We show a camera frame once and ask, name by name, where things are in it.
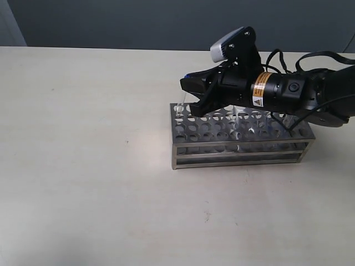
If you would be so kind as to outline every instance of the warning label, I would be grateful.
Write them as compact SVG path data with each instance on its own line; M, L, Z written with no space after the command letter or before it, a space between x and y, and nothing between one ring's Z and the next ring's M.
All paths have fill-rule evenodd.
M272 73L263 72L257 77L254 84L253 96L252 96L252 102L254 106L264 107L263 95L264 95L265 85L271 75Z

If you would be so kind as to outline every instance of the test tube rack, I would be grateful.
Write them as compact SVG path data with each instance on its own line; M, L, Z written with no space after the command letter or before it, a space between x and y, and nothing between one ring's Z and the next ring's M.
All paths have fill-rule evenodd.
M188 103L170 104L172 168L301 162L316 139L309 124L291 132L268 111L227 106L193 117ZM282 121L286 117L275 113ZM291 123L296 119L287 116Z

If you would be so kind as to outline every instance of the white table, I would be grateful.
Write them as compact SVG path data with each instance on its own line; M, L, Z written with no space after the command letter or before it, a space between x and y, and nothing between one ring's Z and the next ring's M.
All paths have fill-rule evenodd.
M355 119L301 164L173 171L169 103L208 52L0 58L1 266L354 265Z

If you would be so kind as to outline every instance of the clear test tube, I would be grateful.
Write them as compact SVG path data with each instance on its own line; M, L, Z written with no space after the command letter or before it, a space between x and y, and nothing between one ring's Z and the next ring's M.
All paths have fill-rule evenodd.
M185 99L186 99L186 92L182 91L180 96L180 101L176 106L176 116L182 116L182 111L184 111Z

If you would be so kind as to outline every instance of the black cable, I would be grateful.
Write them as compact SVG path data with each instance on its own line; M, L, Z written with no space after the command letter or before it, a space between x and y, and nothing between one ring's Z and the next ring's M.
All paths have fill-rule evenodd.
M281 71L279 71L277 68L275 68L274 66L271 65L266 65L266 64L261 64L267 71L267 68L271 68L272 70L275 70L276 72L278 72L279 74L281 74Z
M281 122L279 119L277 119L274 115L274 112L270 112L270 116L272 119L274 119L279 125L281 125L286 131L288 131L288 128Z
M340 101L340 100L343 100L343 99L346 99L346 98L351 98L351 97L355 97L355 94L350 94L350 95L346 95L346 96L342 96L342 97L339 97L339 98L336 98L336 99L333 99L333 100L330 100L330 101L326 101L325 103L323 104L320 104L318 105L317 107L313 108L311 111L309 111L308 113L306 113L305 115L301 116L299 119L297 119L292 126L290 126L287 131L292 131L296 126L298 126L298 124L300 122L302 122L304 119L306 119L307 117L309 117L310 115L312 115L314 112L318 111L320 108L323 108L331 103L334 103L336 101Z
M266 71L267 71L267 68L269 67L269 63L271 61L271 59L277 54L277 53L280 53L280 57L279 57L279 60L280 60L280 64L282 66L282 69L285 71L286 74L290 74L292 73L291 71L289 71L287 69L287 65L285 63L285 60L283 58L283 52L280 50L280 49L275 49L274 51L271 52L271 54L268 55L267 59L266 59Z
M353 36L351 37L350 41L348 42L348 44L345 46L342 53L346 53L346 50L349 48L349 46L353 42L354 38L355 38L355 32L354 32Z
M299 60L296 62L296 70L297 70L297 72L303 72L304 71L301 68L301 66L300 66L300 61L301 60L303 60L305 58L308 58L308 57L318 57L318 56L324 56L324 57L333 58L335 61L337 61L337 62L339 62L341 64L344 64L344 65L355 65L355 60L354 59L343 57L340 54L337 54L337 53L331 52L331 51L319 51L319 52L305 54L304 56L299 58Z

